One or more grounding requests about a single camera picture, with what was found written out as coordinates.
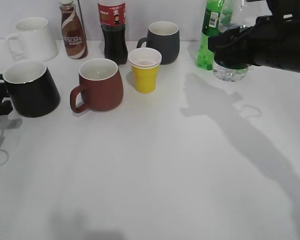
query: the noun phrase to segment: brown mug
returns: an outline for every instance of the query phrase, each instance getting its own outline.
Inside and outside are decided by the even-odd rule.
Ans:
[[[83,104],[76,106],[81,93]],[[72,111],[79,114],[87,109],[109,111],[118,107],[124,96],[124,87],[118,65],[105,58],[86,61],[79,68],[79,86],[70,94]]]

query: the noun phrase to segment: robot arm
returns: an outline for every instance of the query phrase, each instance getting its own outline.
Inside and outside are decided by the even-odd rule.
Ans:
[[[300,0],[266,1],[271,16],[258,17],[252,27],[210,37],[208,48],[226,66],[249,64],[300,73]]]

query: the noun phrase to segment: mug rim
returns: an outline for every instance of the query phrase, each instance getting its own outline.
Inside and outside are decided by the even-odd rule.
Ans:
[[[31,80],[31,81],[25,81],[25,82],[12,82],[12,81],[9,81],[9,80],[6,79],[6,73],[7,73],[8,70],[12,69],[14,66],[17,66],[17,65],[19,65],[19,64],[24,64],[24,63],[39,63],[39,64],[42,64],[42,65],[44,65],[44,71],[43,71],[42,74],[40,74],[38,77],[36,77],[36,79],[33,79],[33,80]],[[4,80],[5,82],[9,83],[9,84],[16,84],[16,85],[18,85],[18,84],[28,84],[28,83],[32,83],[32,82],[38,80],[39,78],[41,78],[41,77],[47,72],[47,69],[48,69],[47,65],[46,65],[44,62],[42,62],[42,61],[37,61],[37,60],[22,60],[22,61],[18,61],[18,62],[15,62],[15,63],[11,64],[11,65],[4,71],[4,73],[2,74],[2,76],[3,76],[3,80]]]
[[[41,20],[44,20],[44,21],[45,21],[45,24],[44,24],[44,26],[39,27],[38,29],[34,29],[34,30],[27,30],[27,31],[24,31],[24,30],[17,29],[17,24],[19,24],[19,23],[22,22],[22,21],[29,20],[29,19],[41,19]],[[18,20],[18,21],[14,24],[14,29],[15,29],[16,31],[18,31],[18,32],[29,33],[29,32],[34,32],[34,31],[38,31],[38,30],[40,30],[40,29],[43,29],[43,28],[45,28],[48,24],[49,24],[49,21],[48,21],[46,18],[44,18],[44,17],[37,17],[37,16],[35,16],[35,17],[27,17],[27,18],[23,18],[23,19]]]
[[[81,73],[81,68],[82,68],[85,64],[87,64],[87,63],[89,63],[89,62],[92,62],[92,61],[107,61],[107,62],[110,62],[110,63],[112,63],[112,64],[115,65],[116,71],[115,71],[115,73],[113,73],[112,75],[107,76],[107,77],[102,78],[102,79],[90,79],[90,78],[87,78],[87,77],[83,76],[83,74]],[[86,79],[86,80],[94,81],[94,82],[100,82],[100,81],[104,81],[104,80],[107,80],[107,79],[112,78],[114,75],[117,74],[118,70],[119,70],[119,67],[118,67],[118,64],[116,64],[116,62],[114,62],[114,61],[112,61],[112,60],[110,60],[110,59],[107,59],[107,58],[94,58],[94,59],[90,59],[90,60],[88,60],[88,61],[85,61],[84,63],[82,63],[82,64],[80,65],[80,67],[79,67],[79,75],[80,75],[82,78]]]
[[[158,34],[158,33],[155,33],[155,32],[153,32],[153,31],[151,30],[151,27],[152,27],[153,25],[155,25],[155,24],[161,24],[161,23],[169,23],[169,24],[172,24],[172,25],[174,25],[175,27],[177,27],[177,30],[176,30],[174,33],[171,33],[171,34]],[[153,34],[155,34],[155,35],[158,35],[158,36],[172,36],[172,35],[178,33],[179,30],[180,30],[180,29],[179,29],[179,26],[178,26],[177,24],[175,24],[174,22],[172,22],[172,21],[156,21],[156,22],[151,23],[148,29],[149,29],[149,31],[150,31],[151,33],[153,33]]]

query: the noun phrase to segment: nescafe bottle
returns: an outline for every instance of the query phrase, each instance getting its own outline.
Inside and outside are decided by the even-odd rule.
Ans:
[[[98,8],[105,41],[104,56],[118,65],[126,64],[126,3],[124,0],[98,0]]]
[[[61,34],[66,53],[71,59],[83,59],[88,55],[86,33],[76,12],[74,0],[59,0]]]

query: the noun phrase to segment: green bottle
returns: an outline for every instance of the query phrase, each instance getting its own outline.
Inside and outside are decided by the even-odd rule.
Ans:
[[[202,25],[202,40],[197,57],[197,66],[212,70],[215,55],[208,49],[208,38],[219,34],[219,20],[225,0],[207,0]]]

